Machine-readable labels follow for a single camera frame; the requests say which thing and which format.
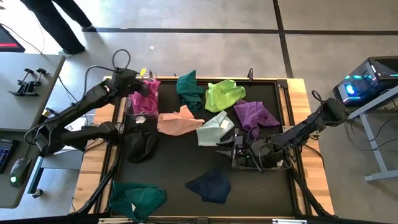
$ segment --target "wooden table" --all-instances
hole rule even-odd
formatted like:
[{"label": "wooden table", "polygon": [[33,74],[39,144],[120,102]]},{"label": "wooden table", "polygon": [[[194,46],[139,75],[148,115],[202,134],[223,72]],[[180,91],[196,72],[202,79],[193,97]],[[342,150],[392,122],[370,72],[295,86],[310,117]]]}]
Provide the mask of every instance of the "wooden table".
[{"label": "wooden table", "polygon": [[[177,78],[177,77],[160,77],[160,78]],[[275,78],[255,78],[255,80],[275,80]],[[290,95],[290,103],[292,105],[293,117],[295,123],[299,123],[307,118],[307,116],[311,113],[310,105],[308,103],[307,92],[305,90],[304,80],[294,78],[287,79],[287,84],[289,87],[289,95]],[[287,113],[286,101],[284,92],[282,88],[280,89],[280,98],[282,102],[283,115],[286,123],[289,123],[289,117]],[[121,102],[121,108],[119,109],[118,121],[121,122],[123,111],[124,111],[124,103],[123,99]],[[100,124],[105,121],[111,121],[113,116],[114,106],[106,105],[100,109],[95,111],[94,123]],[[308,140],[307,143],[309,146],[315,148],[319,151],[319,145],[317,141],[312,139]],[[83,206],[83,204],[88,200],[90,195],[93,193],[95,188],[100,182],[101,169],[103,166],[104,155],[105,155],[106,145],[103,144],[94,148],[93,150],[88,151],[85,156],[83,163],[81,165],[81,170],[78,178],[78,182],[76,185],[75,195],[73,204],[76,209],[79,209]],[[116,146],[113,146],[111,151],[111,160],[109,162],[109,167],[112,164],[114,153],[116,152]],[[301,154],[302,162],[304,166],[305,179],[307,181],[307,186],[311,190],[312,194],[314,194],[315,198],[322,204],[323,208],[331,214],[334,214],[333,206],[331,204],[329,188],[326,181],[325,171],[323,169],[322,160],[315,152],[311,151],[307,147],[303,147],[303,152]],[[106,203],[109,194],[109,185],[107,184],[104,189],[104,196],[101,201],[100,211],[103,211],[106,208]],[[304,199],[301,193],[300,188],[296,184],[297,195],[298,195],[298,203],[299,208],[302,213],[305,213]]]}]

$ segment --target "yellow tag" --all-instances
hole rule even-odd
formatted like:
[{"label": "yellow tag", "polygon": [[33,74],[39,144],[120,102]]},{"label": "yellow tag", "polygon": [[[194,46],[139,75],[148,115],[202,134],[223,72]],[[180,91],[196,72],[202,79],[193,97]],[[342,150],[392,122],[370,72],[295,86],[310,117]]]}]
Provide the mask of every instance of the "yellow tag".
[{"label": "yellow tag", "polygon": [[146,68],[141,69],[141,73],[140,73],[141,78],[144,77],[144,75],[145,75],[146,72],[147,72],[147,69],[146,69]]}]

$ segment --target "green cloth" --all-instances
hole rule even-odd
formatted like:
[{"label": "green cloth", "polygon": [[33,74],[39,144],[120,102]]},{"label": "green cloth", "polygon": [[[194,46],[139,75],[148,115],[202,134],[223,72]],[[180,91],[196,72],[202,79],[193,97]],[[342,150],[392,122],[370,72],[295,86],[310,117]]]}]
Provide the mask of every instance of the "green cloth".
[{"label": "green cloth", "polygon": [[217,84],[209,83],[208,85],[205,109],[213,113],[229,108],[246,96],[244,88],[237,87],[234,80],[224,80]]},{"label": "green cloth", "polygon": [[144,222],[148,216],[166,201],[165,190],[151,184],[113,182],[109,205],[115,211]]},{"label": "green cloth", "polygon": [[201,106],[203,88],[197,85],[197,71],[177,79],[177,94],[182,98],[182,105],[187,105],[190,111],[197,111]]}]

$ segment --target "desk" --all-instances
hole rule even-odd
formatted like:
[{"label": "desk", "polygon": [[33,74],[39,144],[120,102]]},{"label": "desk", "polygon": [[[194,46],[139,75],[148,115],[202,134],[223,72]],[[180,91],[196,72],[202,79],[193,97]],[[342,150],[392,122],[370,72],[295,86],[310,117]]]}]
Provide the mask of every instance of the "desk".
[{"label": "desk", "polygon": [[[18,188],[10,186],[10,170],[18,158],[26,155],[28,144],[24,141],[25,131],[38,124],[64,61],[65,57],[61,55],[0,53],[0,138],[19,141],[19,146],[9,160],[4,173],[0,174],[0,208],[16,208],[21,201],[39,156],[38,148],[30,147],[27,157],[32,161],[28,178],[23,186]],[[40,78],[42,85],[34,89],[39,96],[14,96],[8,93],[9,90],[17,90],[17,79],[22,79],[25,68],[33,70],[36,74],[38,68],[47,71],[48,74]],[[25,81],[28,82],[35,78],[37,77],[29,76]]]},{"label": "desk", "polygon": [[[256,80],[275,80],[271,78],[257,78]],[[296,123],[304,120],[311,113],[307,92],[305,90],[304,81],[302,79],[287,79],[287,85],[289,87],[290,103],[292,105],[293,117]],[[280,91],[280,98],[283,108],[283,115],[285,121],[289,120],[287,113],[287,102],[284,100],[285,95],[283,91]],[[124,109],[124,100],[121,102],[119,109],[118,122],[122,121]],[[94,123],[100,124],[104,121],[111,121],[113,117],[114,106],[107,105],[95,111]],[[319,150],[318,143],[310,140],[309,146]],[[76,185],[75,195],[73,204],[75,208],[80,208],[87,201],[94,189],[97,187],[101,169],[103,166],[106,146],[102,145],[85,154],[83,163],[81,165],[80,175]],[[116,146],[113,146],[111,150],[110,166],[112,164],[114,153],[116,152]],[[304,166],[304,174],[307,181],[308,188],[312,191],[317,200],[322,206],[330,213],[333,213],[333,206],[330,200],[330,194],[328,185],[326,182],[325,171],[323,170],[322,160],[320,157],[309,149],[303,149],[302,161]],[[302,213],[305,213],[305,205],[301,190],[296,185],[298,204]],[[109,183],[104,190],[104,197],[101,200],[100,211],[106,208],[106,202],[109,194]]]}]

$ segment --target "black table surface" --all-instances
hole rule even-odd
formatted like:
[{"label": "black table surface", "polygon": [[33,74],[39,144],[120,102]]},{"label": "black table surface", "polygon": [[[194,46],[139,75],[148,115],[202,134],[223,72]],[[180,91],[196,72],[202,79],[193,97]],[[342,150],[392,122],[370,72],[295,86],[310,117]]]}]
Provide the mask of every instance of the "black table surface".
[{"label": "black table surface", "polygon": [[[275,85],[257,83],[255,85],[239,84],[246,89],[246,101],[262,101],[264,106],[281,120]],[[202,97],[200,111],[194,111],[196,119],[210,120],[217,113],[205,110],[205,96]],[[174,83],[162,83],[159,88],[159,112],[173,113],[179,111],[181,99],[177,95]],[[241,128],[238,117],[230,107],[225,110],[234,123]],[[127,116],[126,127],[134,120]],[[147,120],[144,125],[155,129],[157,120]],[[282,132],[282,125],[261,127],[261,134]],[[222,140],[228,139],[233,129]],[[265,171],[231,170],[229,181],[231,191],[225,204],[202,202],[201,197],[185,187],[193,180],[213,167],[229,166],[228,157],[215,152],[220,147],[199,147],[196,131],[181,135],[168,136],[159,134],[156,149],[148,161],[132,164],[127,161],[131,146],[124,143],[118,182],[137,182],[155,184],[166,191],[166,202],[159,207],[153,216],[186,216],[186,217],[274,217],[292,216],[294,209],[289,189],[289,176],[286,170]]]}]

